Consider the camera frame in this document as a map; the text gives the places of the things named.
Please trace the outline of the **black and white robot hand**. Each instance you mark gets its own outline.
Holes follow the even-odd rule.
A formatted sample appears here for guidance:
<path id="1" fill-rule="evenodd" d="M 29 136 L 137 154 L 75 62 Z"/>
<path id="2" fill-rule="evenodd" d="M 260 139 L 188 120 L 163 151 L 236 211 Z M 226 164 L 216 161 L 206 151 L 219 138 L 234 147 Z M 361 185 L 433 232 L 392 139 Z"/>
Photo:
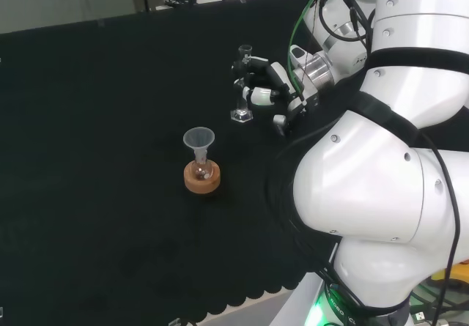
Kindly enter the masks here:
<path id="1" fill-rule="evenodd" d="M 278 62 L 248 56 L 232 65 L 233 88 L 237 107 L 230 111 L 233 121 L 246 123 L 254 119 L 255 108 L 284 107 L 284 113 L 273 116 L 273 126 L 280 136 L 287 136 L 302 116 L 315 109 L 315 88 L 297 92 L 286 70 Z"/>

